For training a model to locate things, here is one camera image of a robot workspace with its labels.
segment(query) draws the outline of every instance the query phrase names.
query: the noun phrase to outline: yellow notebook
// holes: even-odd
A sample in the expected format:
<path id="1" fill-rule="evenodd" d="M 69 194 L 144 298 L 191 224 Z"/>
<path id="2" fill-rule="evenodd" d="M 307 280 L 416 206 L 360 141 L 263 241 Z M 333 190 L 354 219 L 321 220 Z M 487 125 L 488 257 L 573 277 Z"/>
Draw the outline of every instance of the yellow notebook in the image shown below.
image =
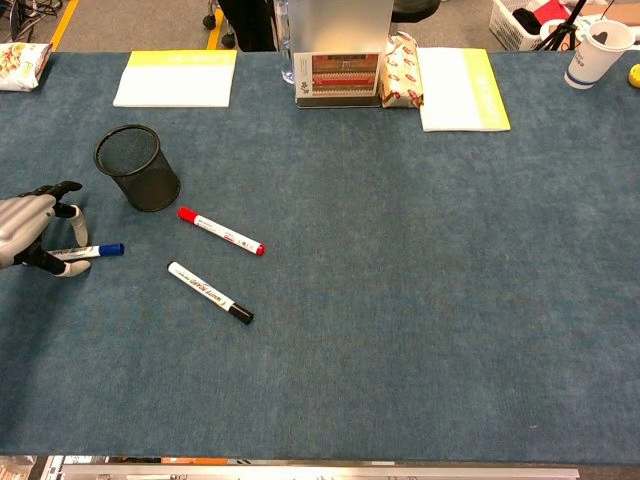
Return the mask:
<path id="1" fill-rule="evenodd" d="M 116 107 L 228 107 L 235 50 L 131 52 Z"/>
<path id="2" fill-rule="evenodd" d="M 511 130 L 486 50 L 419 48 L 425 132 Z"/>

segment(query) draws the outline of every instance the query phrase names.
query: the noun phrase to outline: black tripod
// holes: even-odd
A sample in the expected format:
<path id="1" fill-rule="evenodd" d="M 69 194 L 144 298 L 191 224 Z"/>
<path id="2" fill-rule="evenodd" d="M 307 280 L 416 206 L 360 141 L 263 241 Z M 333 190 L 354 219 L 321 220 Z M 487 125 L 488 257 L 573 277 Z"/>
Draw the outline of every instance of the black tripod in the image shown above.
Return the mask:
<path id="1" fill-rule="evenodd" d="M 580 10 L 584 7 L 584 4 L 587 0 L 579 0 L 576 4 L 576 8 L 573 9 L 569 18 L 566 21 L 562 22 L 558 25 L 553 32 L 549 34 L 547 38 L 545 38 L 540 45 L 538 45 L 536 50 L 559 50 L 560 45 L 564 40 L 564 37 L 569 35 L 569 50 L 575 50 L 576 48 L 576 30 L 578 27 L 574 25 L 576 18 L 580 14 Z"/>

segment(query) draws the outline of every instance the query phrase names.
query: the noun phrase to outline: white basket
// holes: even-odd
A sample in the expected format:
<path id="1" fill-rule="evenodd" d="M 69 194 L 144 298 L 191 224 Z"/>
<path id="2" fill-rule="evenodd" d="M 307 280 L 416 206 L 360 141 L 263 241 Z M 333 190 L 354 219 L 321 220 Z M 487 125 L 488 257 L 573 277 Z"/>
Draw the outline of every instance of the white basket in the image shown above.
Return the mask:
<path id="1" fill-rule="evenodd" d="M 540 35 L 531 35 L 512 15 L 514 10 L 525 8 L 534 2 L 531 0 L 493 0 L 489 30 L 507 50 L 533 50 L 542 43 Z"/>

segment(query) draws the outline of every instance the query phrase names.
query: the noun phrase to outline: food package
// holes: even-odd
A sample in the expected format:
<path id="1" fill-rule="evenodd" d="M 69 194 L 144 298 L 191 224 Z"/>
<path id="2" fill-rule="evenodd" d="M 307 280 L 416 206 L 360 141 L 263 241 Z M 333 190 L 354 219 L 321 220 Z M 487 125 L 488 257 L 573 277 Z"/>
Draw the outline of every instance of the food package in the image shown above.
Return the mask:
<path id="1" fill-rule="evenodd" d="M 0 90 L 36 88 L 50 54 L 48 43 L 0 43 Z"/>
<path id="2" fill-rule="evenodd" d="M 418 42 L 406 33 L 398 32 L 387 40 L 380 74 L 380 99 L 384 108 L 422 105 Z"/>

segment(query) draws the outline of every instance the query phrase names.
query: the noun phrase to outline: pen holder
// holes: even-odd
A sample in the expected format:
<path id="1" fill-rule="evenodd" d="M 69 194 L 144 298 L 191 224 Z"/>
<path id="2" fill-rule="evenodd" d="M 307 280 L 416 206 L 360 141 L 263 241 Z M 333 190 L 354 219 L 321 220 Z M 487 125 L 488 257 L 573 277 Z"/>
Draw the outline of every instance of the pen holder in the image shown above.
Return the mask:
<path id="1" fill-rule="evenodd" d="M 162 210 L 180 193 L 180 181 L 160 150 L 158 135 L 144 125 L 123 125 L 108 132 L 96 145 L 94 161 L 142 212 Z"/>

